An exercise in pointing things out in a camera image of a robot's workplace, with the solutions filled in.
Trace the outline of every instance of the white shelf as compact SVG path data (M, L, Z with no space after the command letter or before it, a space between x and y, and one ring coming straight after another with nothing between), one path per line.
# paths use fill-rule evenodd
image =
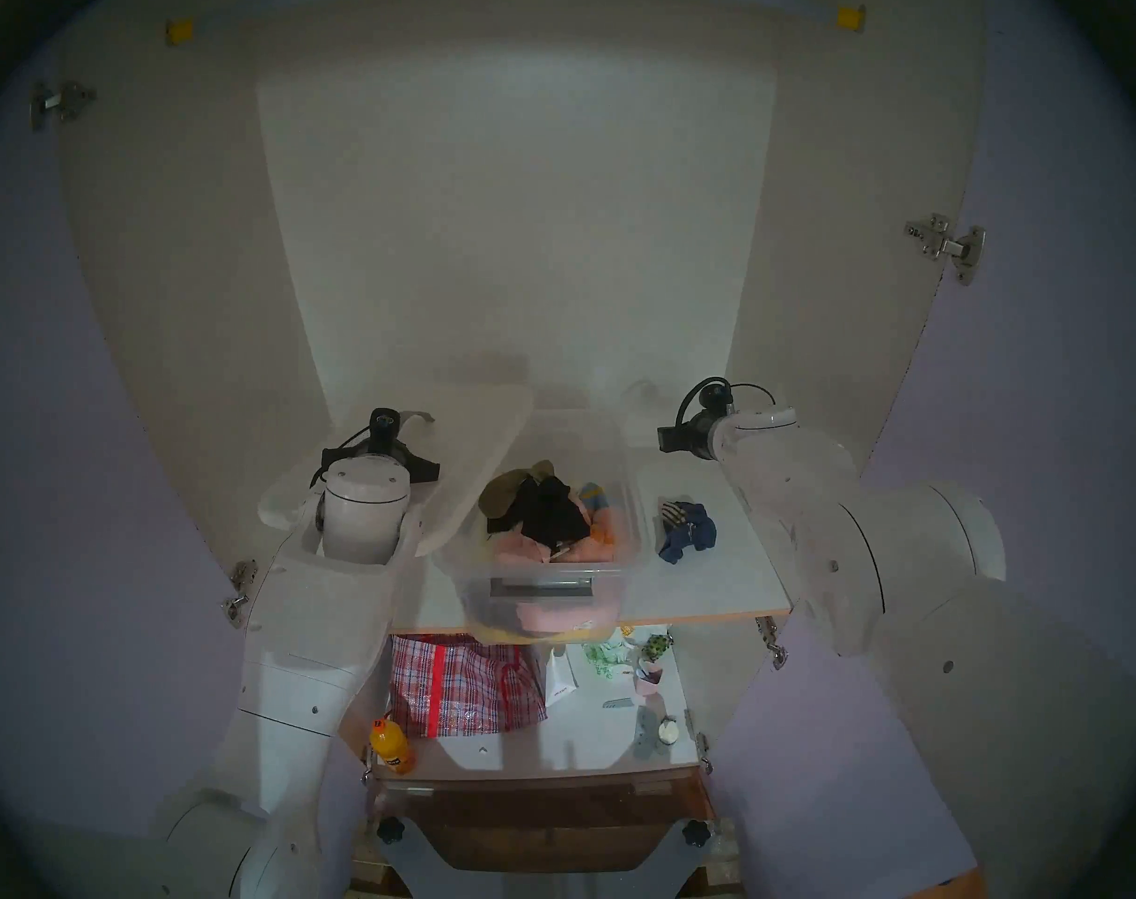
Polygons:
M684 722L684 691L671 651L663 655L658 696L643 699L634 680L600 677L585 661L579 644L568 658L578 685L548 710L545 722L506 734L469 734L411 741L418 763L406 776L382 764L374 773L387 780L481 781L537 780L598 773L636 773L696 764L696 744ZM633 706L602 708L610 699L630 698ZM668 747L658 740L660 721L673 716L680 736Z
M649 533L649 558L623 598L625 625L659 625L683 621L779 615L792 609L763 544L726 481L721 466L692 455L665 455L654 449L632 451L642 511ZM657 531L662 499L704 505L718 526L718 543L709 550L688 548L679 564L655 556L662 546ZM452 581L427 561L416 563L401 591L394 634L454 633L465 627L463 609Z

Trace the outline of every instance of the black knob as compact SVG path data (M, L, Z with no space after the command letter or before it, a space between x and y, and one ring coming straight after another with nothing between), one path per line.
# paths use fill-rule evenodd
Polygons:
M381 818L381 824L376 826L376 836L381 839L383 843L396 843L401 841L401 835L406 833L406 825L401 824L401 818L396 815L391 815L387 818Z
M691 848L704 848L709 838L711 838L709 825L704 824L704 822L698 822L694 818L684 826L684 843L687 843Z

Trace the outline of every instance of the black cloth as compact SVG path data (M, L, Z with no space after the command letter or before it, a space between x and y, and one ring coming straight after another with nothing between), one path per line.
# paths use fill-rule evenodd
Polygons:
M490 518L490 534L510 531L523 523L523 534L545 544L552 551L590 534L590 525L580 508L571 501L569 489L559 477L549 476L542 483L527 477L517 488L513 502L501 518Z

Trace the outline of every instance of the olive green cloth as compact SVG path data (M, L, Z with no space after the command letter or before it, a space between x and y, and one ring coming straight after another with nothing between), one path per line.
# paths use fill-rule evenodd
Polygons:
M534 477L535 483L542 483L546 477L554 475L556 468L550 460L540 460L534 466L520 467L517 471L506 471L490 480L481 490L476 508L484 511L485 518L501 518L513 505L517 488L523 485L527 477Z

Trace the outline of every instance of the metal hinge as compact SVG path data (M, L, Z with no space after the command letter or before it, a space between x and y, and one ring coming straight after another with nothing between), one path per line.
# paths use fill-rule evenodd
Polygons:
M785 665L785 660L788 659L788 651L776 643L776 619L770 615L765 615L754 621L754 624L760 630L760 636L763 639L763 644L771 652L771 666L777 671Z
M709 739L704 736L703 732L698 732L692 740L698 746L698 760L701 766L705 768L707 774L713 773L713 764L709 763Z
M44 122L53 111L60 120L75 122L86 106L98 99L98 91L76 81L60 83L60 91L48 89L43 81L31 90L31 131L43 131Z
M229 599L223 599L223 611L226 615L226 621L228 621L233 627L242 627L243 624L243 607L248 601L248 593L244 590L251 581L256 578L256 561L254 560L240 560L234 565L232 569L232 586L234 586L234 596Z
M942 255L949 255L955 264L959 282L964 286L971 282L984 253L983 227L971 225L971 231L961 239L951 239L950 219L934 213L924 222L905 222L904 234L917 241L922 257L938 260Z

